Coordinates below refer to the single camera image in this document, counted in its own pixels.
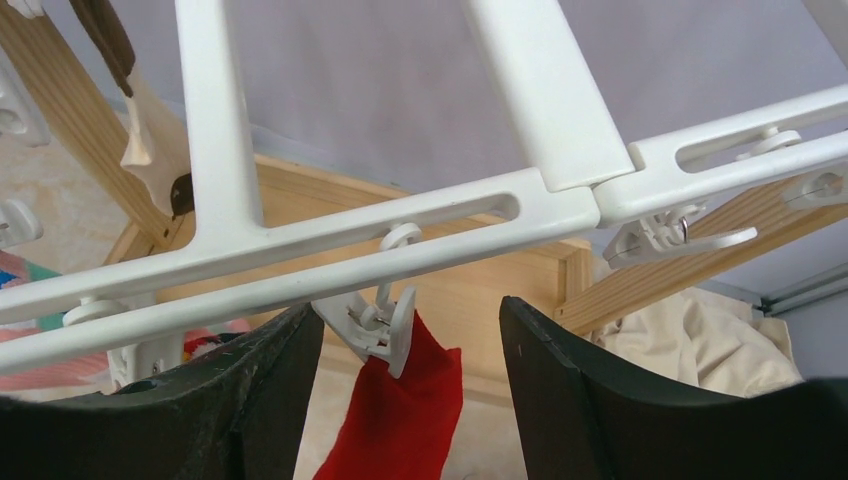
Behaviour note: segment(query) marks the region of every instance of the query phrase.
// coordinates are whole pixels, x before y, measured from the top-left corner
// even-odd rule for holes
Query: drying rack
[[[634,262],[652,263],[620,270],[594,286],[590,251],[585,245],[566,247],[558,259],[564,303],[551,313],[566,328],[585,333],[848,214],[841,184],[828,187],[825,201],[811,187],[825,174],[843,171],[848,132],[783,141],[795,129],[848,115],[848,86],[625,146],[556,0],[468,0],[468,19],[529,167],[408,197],[388,195],[375,199],[385,201],[266,228],[258,187],[263,175],[257,168],[266,178],[280,178],[291,169],[268,161],[257,167],[254,161],[228,22],[234,2],[175,3],[196,205],[196,228],[187,245],[174,243],[186,228],[184,219],[162,215],[143,186],[117,165],[126,132],[49,17],[27,19],[0,5],[0,45],[54,135],[132,221],[113,256],[126,261],[0,292],[0,322],[66,311],[83,299],[176,288],[327,252],[380,238],[403,222],[438,226],[492,213],[501,220],[475,217],[473,226],[452,227],[448,234],[404,248],[5,342],[0,374],[508,252],[551,248],[543,246],[599,227],[647,228],[639,222],[665,216],[685,222],[674,212],[723,192],[749,189],[684,229],[680,242],[655,246],[653,253],[648,247],[638,255],[632,253],[635,248],[623,250],[636,257]],[[805,3],[848,61],[842,28],[848,5]],[[684,169],[688,162],[751,142],[752,150],[736,162],[701,172]],[[800,196],[784,198],[799,185]],[[756,238],[730,242],[731,248],[711,250],[714,245],[696,242],[750,232],[751,227]],[[147,256],[154,250],[158,254]]]

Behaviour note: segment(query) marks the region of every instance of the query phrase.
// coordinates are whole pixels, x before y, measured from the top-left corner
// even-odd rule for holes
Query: white plastic frame
[[[675,161],[679,152],[703,146],[697,153],[708,154],[744,142],[772,124],[792,127],[842,115],[848,91],[840,87],[636,142],[630,147],[636,161],[628,164],[557,2],[469,2],[469,19],[534,167],[267,229],[227,20],[230,2],[176,0],[197,208],[195,238],[179,251],[0,291],[0,323],[67,310],[83,297],[149,292],[379,238],[404,222],[426,226],[484,212],[500,212],[508,222],[15,339],[0,345],[0,374],[552,242],[729,188],[822,168],[848,153],[848,137],[836,134],[703,175],[681,175]],[[515,8],[518,3],[522,8]],[[510,26],[510,18],[521,28]],[[540,28],[533,28],[534,22]],[[564,47],[546,43],[552,39]],[[528,55],[533,61],[525,61]],[[574,75],[563,75],[564,67],[571,66]],[[545,80],[538,69],[548,67],[554,67],[555,75]],[[540,86],[546,90],[540,92]],[[541,101],[545,95],[556,101],[547,105]],[[585,111],[573,110],[576,105]],[[559,110],[566,107],[568,111]],[[581,126],[583,115],[591,121]],[[546,119],[551,128],[545,128]],[[572,148],[552,138],[569,133],[562,128],[580,129],[590,140]],[[603,145],[611,147],[595,157],[601,151],[595,148]],[[561,154],[557,146],[563,148]],[[793,158],[800,160],[793,163]],[[598,168],[585,168],[592,162]]]

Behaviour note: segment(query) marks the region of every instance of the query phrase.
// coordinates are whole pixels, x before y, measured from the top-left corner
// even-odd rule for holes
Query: red fabric
[[[445,350],[418,313],[397,380],[371,357],[359,371],[347,418],[316,480],[438,480],[462,409],[458,348]]]

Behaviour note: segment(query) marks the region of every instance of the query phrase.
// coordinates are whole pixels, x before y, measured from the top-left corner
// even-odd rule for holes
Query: red cloth
[[[438,480],[462,410],[458,348],[445,350],[418,312],[399,379],[371,357],[359,371],[347,418],[316,480]]]

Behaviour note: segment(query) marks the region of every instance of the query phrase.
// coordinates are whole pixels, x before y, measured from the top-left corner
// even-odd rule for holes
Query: white cloth
[[[689,290],[589,338],[652,372],[729,395],[751,397],[800,382],[786,323],[743,319],[731,310]]]

